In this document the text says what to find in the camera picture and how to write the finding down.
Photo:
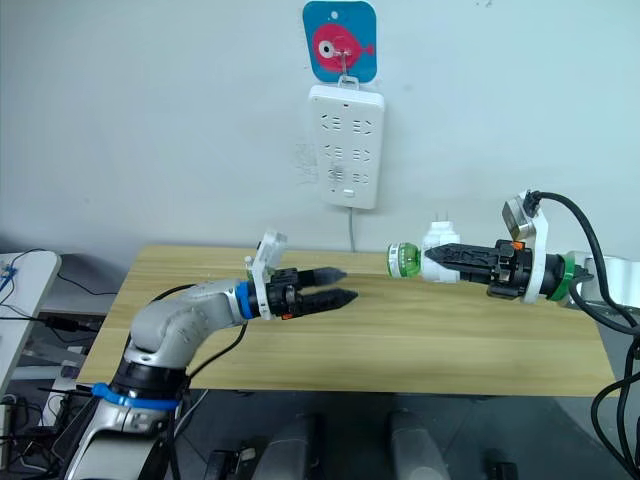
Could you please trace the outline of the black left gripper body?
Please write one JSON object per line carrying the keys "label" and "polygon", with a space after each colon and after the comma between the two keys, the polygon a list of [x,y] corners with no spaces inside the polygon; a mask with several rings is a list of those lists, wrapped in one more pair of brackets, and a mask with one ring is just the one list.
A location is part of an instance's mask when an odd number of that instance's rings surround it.
{"label": "black left gripper body", "polygon": [[279,269],[265,285],[270,313],[283,319],[301,317],[302,296],[299,272],[296,268]]}

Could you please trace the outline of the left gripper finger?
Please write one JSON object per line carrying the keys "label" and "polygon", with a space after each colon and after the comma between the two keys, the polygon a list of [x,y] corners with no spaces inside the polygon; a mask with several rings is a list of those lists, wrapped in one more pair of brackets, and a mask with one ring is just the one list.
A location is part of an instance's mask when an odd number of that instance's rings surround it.
{"label": "left gripper finger", "polygon": [[311,315],[340,309],[358,297],[358,293],[345,289],[319,291],[301,297],[300,315]]}
{"label": "left gripper finger", "polygon": [[347,273],[335,267],[321,267],[299,272],[301,288],[332,285],[344,279]]}

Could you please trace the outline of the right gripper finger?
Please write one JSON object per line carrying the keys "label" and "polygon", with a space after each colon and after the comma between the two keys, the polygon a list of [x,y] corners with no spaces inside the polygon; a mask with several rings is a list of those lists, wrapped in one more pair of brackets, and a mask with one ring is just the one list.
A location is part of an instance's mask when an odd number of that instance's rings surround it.
{"label": "right gripper finger", "polygon": [[499,263],[496,248],[459,243],[430,248],[424,255],[445,268],[492,268]]}
{"label": "right gripper finger", "polygon": [[495,268],[493,266],[455,265],[453,270],[459,273],[460,279],[467,282],[489,285],[494,280]]}

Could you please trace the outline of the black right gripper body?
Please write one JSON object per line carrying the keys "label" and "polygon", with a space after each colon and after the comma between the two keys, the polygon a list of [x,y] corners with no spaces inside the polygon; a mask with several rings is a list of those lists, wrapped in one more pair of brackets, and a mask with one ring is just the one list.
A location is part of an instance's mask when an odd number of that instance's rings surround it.
{"label": "black right gripper body", "polygon": [[530,277],[533,252],[524,242],[498,240],[495,244],[497,263],[491,270],[487,295],[513,300],[523,297]]}

